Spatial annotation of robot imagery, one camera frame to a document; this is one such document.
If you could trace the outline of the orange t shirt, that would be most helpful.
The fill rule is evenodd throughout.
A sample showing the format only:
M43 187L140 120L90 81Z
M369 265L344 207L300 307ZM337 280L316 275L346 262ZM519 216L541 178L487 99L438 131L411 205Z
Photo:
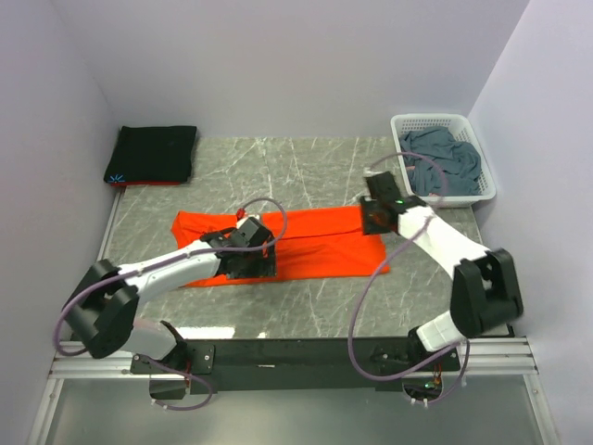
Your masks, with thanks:
M217 276L187 286L239 286L368 276L386 258L381 237L362 233L357 207L289 210L287 216L287 230L275 246L276 276L234 280ZM200 236L234 226L236 222L232 214L180 211L172 222L171 232L177 247L184 248Z

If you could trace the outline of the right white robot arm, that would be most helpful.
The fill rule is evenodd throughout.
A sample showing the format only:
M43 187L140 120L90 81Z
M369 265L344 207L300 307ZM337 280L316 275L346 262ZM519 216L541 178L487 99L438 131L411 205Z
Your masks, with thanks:
M407 359L426 370L439 351L509 324L524 314L512 255L486 248L437 216L424 200L405 197L391 172L367 172L360 199L362 232L393 232L430 256L452 280L449 309L409 331Z

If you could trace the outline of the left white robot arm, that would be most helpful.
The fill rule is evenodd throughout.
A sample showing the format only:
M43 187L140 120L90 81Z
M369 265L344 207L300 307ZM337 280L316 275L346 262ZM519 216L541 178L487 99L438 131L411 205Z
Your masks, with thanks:
M152 359L163 372L183 371L191 365L187 341L170 323L143 319L139 308L194 281L272 277L278 240L250 216L151 260L120 266L101 260L89 268L57 323L67 324L95 359L126 350Z

